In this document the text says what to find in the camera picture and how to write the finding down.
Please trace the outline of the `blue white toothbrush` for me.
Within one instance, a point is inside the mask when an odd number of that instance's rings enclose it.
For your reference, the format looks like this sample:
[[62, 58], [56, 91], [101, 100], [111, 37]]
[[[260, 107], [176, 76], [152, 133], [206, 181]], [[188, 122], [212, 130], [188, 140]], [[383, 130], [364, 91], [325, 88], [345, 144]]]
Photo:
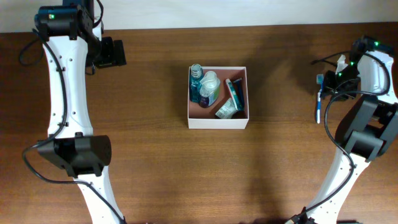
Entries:
[[320, 112], [321, 112], [321, 95], [323, 92], [323, 81], [324, 81], [324, 74], [318, 74], [317, 75], [317, 84], [320, 86], [320, 89], [317, 93], [317, 104], [316, 104], [316, 111], [315, 111], [315, 121], [317, 124], [320, 124]]

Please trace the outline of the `teal mouthwash bottle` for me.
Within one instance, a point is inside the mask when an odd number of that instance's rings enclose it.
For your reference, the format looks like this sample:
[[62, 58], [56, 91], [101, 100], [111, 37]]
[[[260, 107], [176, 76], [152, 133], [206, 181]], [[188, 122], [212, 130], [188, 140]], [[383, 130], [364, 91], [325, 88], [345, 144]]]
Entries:
[[200, 81], [203, 79], [204, 73], [202, 66], [193, 64], [190, 68], [190, 101], [198, 103], [200, 100]]

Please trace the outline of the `blue disposable razor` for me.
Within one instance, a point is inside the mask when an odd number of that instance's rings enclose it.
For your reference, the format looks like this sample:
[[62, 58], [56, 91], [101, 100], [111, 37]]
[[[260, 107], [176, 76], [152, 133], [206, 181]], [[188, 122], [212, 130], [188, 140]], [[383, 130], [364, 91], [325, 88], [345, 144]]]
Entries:
[[240, 110], [244, 111], [244, 95], [243, 95], [242, 83], [243, 83], [243, 79], [242, 78], [238, 78], [238, 79], [233, 81], [234, 87], [236, 89], [237, 96], [239, 98], [239, 103], [241, 105]]

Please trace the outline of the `dark blue pump bottle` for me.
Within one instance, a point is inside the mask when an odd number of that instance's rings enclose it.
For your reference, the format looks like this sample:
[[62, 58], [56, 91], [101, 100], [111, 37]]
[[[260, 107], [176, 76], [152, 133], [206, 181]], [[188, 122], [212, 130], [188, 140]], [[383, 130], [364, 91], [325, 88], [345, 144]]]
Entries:
[[205, 73], [205, 76], [200, 80], [200, 102], [202, 108], [210, 107], [219, 96], [221, 81], [214, 71]]

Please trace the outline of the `green red toothpaste tube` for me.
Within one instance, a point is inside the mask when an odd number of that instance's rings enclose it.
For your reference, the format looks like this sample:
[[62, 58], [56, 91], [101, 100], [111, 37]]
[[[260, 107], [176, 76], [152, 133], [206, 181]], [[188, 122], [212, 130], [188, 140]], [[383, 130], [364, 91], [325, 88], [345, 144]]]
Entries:
[[234, 89], [233, 83], [229, 78], [225, 80], [226, 86], [228, 87], [229, 94], [231, 95], [231, 98], [233, 100], [234, 106], [238, 111], [242, 110], [242, 105], [239, 101], [239, 98], [236, 94], [236, 90]]

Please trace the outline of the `green white soap packet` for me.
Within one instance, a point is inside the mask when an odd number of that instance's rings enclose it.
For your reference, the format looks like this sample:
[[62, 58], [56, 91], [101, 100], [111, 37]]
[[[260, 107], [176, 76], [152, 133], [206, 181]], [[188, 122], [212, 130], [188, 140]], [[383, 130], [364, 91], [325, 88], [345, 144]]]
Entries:
[[226, 103], [215, 113], [219, 119], [231, 119], [238, 110], [235, 107], [232, 98], [229, 98]]

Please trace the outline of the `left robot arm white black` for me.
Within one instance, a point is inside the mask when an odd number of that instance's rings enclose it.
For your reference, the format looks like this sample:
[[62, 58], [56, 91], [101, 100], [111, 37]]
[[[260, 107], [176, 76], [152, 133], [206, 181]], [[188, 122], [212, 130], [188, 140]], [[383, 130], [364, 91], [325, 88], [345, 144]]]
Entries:
[[126, 64], [123, 42], [103, 37], [99, 1], [63, 1], [42, 6], [35, 15], [34, 34], [43, 44], [50, 75], [48, 137], [34, 148], [65, 170], [85, 199], [93, 223], [125, 223], [109, 179], [111, 141], [93, 133], [86, 101], [86, 69]]

